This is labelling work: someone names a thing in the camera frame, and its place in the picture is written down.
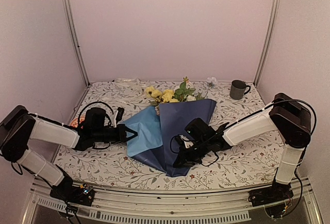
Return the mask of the blue wrapping paper sheet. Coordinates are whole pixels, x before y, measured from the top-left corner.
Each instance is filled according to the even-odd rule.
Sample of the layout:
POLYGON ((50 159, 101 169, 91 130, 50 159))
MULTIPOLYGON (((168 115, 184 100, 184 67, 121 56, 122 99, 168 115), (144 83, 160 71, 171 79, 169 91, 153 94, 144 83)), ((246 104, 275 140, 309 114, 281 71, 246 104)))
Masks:
POLYGON ((160 104, 160 115, 150 106, 133 115, 123 123, 138 132, 138 136, 127 142, 128 157, 165 172, 168 177, 186 176, 189 168, 174 168, 177 158, 174 153, 178 144, 176 135, 190 135, 185 127, 195 118, 209 124, 217 102, 204 99, 190 102, 160 104))

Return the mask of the yellow fake flower stem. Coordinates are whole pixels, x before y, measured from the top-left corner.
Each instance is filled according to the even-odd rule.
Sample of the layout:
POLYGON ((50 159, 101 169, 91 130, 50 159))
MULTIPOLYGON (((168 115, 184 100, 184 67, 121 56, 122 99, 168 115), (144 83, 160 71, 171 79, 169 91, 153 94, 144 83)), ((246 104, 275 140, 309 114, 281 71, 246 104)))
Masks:
POLYGON ((179 100, 174 97, 174 91, 171 89, 160 91, 153 86, 149 86, 144 90, 144 93, 150 98, 149 102, 152 106, 158 106, 161 103, 179 102, 179 100))

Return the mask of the pale blue fake flower stem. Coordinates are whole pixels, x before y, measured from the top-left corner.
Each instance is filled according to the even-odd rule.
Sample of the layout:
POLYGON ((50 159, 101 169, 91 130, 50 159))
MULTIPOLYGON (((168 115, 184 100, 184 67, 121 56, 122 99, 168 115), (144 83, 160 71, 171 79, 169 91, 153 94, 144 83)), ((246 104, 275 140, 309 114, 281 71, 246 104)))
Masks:
POLYGON ((207 82, 207 91, 203 96, 204 99, 207 98, 209 91, 216 86, 217 79, 215 77, 208 77, 206 82, 207 82))

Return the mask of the pink bud leafy stem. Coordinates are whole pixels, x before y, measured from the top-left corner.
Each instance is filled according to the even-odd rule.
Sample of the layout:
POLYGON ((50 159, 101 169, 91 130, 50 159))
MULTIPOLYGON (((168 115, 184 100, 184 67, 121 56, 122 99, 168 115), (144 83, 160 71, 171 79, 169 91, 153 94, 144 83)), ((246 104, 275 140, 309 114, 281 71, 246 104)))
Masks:
POLYGON ((159 110, 159 106, 155 106, 155 112, 156 112, 156 115, 160 115, 160 110, 159 110))

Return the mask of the white fake flower stem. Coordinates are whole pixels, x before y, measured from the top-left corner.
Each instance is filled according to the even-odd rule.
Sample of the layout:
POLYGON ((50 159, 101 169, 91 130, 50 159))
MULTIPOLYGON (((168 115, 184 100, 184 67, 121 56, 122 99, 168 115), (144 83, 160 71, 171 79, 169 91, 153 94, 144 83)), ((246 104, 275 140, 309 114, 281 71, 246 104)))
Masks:
POLYGON ((173 99, 176 99, 179 102, 190 102, 202 100, 205 98, 201 92, 196 93, 195 91, 196 88, 186 76, 183 78, 183 81, 180 83, 180 85, 175 88, 173 99))

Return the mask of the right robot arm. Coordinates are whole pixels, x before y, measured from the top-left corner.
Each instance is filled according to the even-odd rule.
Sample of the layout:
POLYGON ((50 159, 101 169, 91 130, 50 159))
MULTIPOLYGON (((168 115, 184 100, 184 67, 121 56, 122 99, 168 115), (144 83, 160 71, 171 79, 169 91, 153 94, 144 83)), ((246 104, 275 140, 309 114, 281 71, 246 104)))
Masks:
POLYGON ((317 115, 313 107, 298 99, 292 99, 284 93, 275 95, 274 100, 233 124, 225 123, 214 130, 201 118, 193 119, 185 131, 192 137, 187 140, 180 135, 173 137, 179 149, 173 163, 175 168, 192 167, 201 164, 202 158, 209 152, 217 153, 238 145, 258 135, 277 131, 284 142, 284 151, 276 170, 272 185, 261 190, 249 192, 253 201, 278 201, 291 198, 291 180, 304 157, 317 124, 317 115))

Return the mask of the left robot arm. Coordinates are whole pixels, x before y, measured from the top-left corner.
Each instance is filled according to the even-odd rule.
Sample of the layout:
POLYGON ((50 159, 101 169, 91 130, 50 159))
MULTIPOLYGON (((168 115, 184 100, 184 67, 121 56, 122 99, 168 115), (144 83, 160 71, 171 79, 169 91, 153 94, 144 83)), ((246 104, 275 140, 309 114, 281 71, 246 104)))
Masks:
POLYGON ((28 147, 30 140, 57 144, 76 151, 97 148, 97 143, 127 142, 138 133, 121 124, 124 109, 112 111, 110 117, 103 108, 87 105, 85 118, 77 126, 69 126, 32 114, 24 106, 16 106, 1 121, 1 156, 46 180, 65 200, 73 200, 77 190, 70 176, 28 147))

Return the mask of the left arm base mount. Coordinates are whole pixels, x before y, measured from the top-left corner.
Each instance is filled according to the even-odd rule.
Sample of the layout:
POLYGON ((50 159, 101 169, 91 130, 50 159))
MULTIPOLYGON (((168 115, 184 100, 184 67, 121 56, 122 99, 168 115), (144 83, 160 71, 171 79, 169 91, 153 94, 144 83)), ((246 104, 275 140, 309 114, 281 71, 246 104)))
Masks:
POLYGON ((91 206, 95 191, 90 186, 58 185, 53 186, 50 196, 68 203, 91 206))

